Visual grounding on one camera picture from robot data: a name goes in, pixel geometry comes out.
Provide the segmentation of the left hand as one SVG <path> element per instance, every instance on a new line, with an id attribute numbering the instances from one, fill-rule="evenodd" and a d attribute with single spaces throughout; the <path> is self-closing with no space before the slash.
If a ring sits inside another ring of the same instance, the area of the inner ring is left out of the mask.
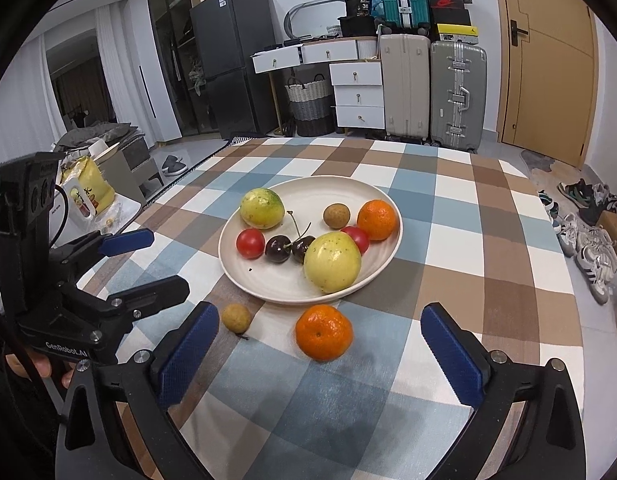
<path id="1" fill-rule="evenodd" d="M 52 367 L 49 359 L 43 354 L 36 352 L 35 350 L 28 349 L 26 350 L 28 354 L 28 358 L 31 360 L 33 365 L 35 366 L 37 373 L 41 378 L 51 378 L 52 375 Z M 10 367 L 10 370 L 13 371 L 19 377 L 28 378 L 28 372 L 25 367 L 18 359 L 15 354 L 7 354 L 6 355 L 6 363 Z M 64 371 L 61 377 L 62 387 L 67 389 L 70 386 L 72 377 L 74 374 L 74 365 L 72 363 L 69 364 L 68 368 Z"/>

